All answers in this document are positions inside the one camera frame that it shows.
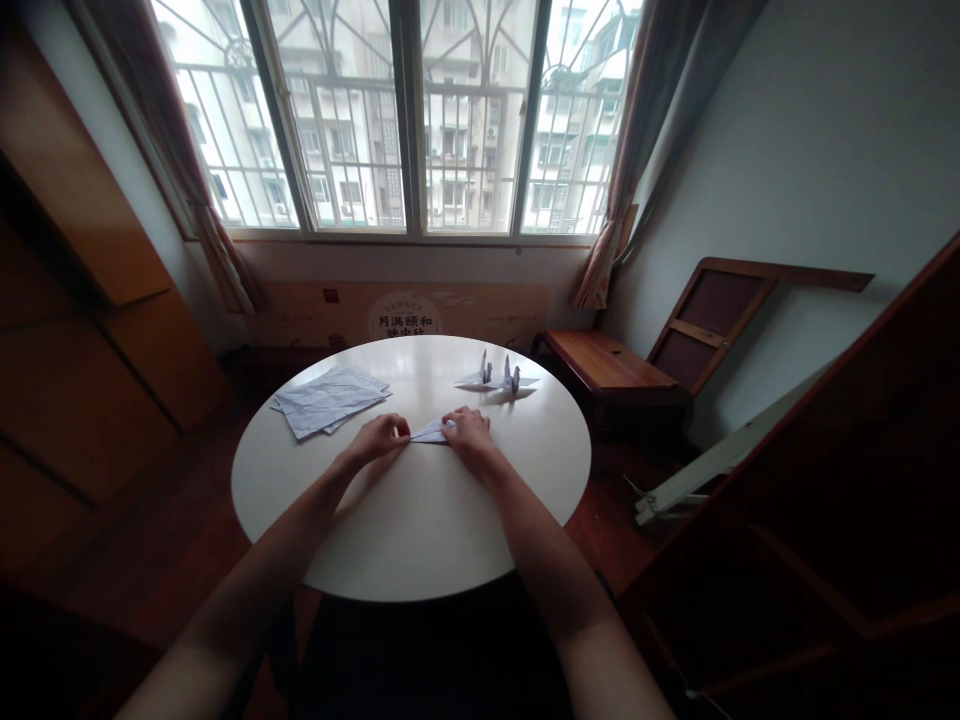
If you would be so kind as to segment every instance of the chair backrest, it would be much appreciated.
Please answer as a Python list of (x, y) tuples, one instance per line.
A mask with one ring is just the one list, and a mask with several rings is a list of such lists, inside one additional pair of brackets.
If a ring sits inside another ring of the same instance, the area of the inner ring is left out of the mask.
[(704, 258), (647, 360), (699, 393), (779, 282), (860, 292), (866, 273)]

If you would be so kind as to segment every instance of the person's left hand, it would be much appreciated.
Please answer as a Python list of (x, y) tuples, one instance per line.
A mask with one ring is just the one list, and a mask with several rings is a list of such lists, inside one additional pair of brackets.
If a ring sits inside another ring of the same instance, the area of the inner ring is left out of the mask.
[(360, 432), (344, 452), (363, 466), (409, 442), (410, 426), (407, 425), (407, 419), (390, 413), (378, 415), (360, 428)]

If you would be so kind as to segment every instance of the curtain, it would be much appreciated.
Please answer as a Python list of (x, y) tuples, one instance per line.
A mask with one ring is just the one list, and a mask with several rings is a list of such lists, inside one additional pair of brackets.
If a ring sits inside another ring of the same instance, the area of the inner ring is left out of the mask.
[(214, 210), (149, 0), (76, 0), (73, 10), (88, 42), (96, 38), (90, 44), (101, 68), (108, 64), (114, 70), (111, 79), (123, 86), (114, 92), (126, 101), (120, 104), (125, 106), (128, 122), (131, 114), (136, 115), (140, 132), (131, 129), (141, 147), (149, 144), (150, 154), (169, 180), (166, 187), (187, 207), (187, 219), (227, 311), (253, 314), (265, 309), (260, 286)]
[(706, 4), (706, 0), (646, 0), (641, 7), (607, 212), (571, 298), (574, 307), (607, 306), (610, 271), (623, 250), (624, 217), (660, 135)]
[(700, 116), (766, 2), (713, 0), (707, 6), (660, 137), (634, 195), (634, 202), (640, 205), (642, 212), (630, 241), (613, 262), (610, 292), (618, 268), (629, 260), (643, 241), (650, 218), (680, 163)]

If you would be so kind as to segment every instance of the glass pane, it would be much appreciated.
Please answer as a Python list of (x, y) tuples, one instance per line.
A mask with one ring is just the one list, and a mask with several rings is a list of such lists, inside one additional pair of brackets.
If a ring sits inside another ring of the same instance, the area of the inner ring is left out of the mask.
[(217, 214), (231, 226), (297, 227), (239, 4), (152, 5)]
[(403, 229), (387, 0), (268, 7), (320, 227)]
[(600, 232), (641, 3), (554, 0), (522, 232)]
[(536, 0), (421, 0), (428, 231), (508, 232)]

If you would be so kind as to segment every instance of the wooden wardrobe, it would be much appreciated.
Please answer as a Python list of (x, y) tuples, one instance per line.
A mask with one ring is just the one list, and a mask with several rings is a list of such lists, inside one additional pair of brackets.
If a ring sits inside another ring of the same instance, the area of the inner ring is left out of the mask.
[(0, 48), (0, 570), (110, 502), (225, 377), (43, 56)]

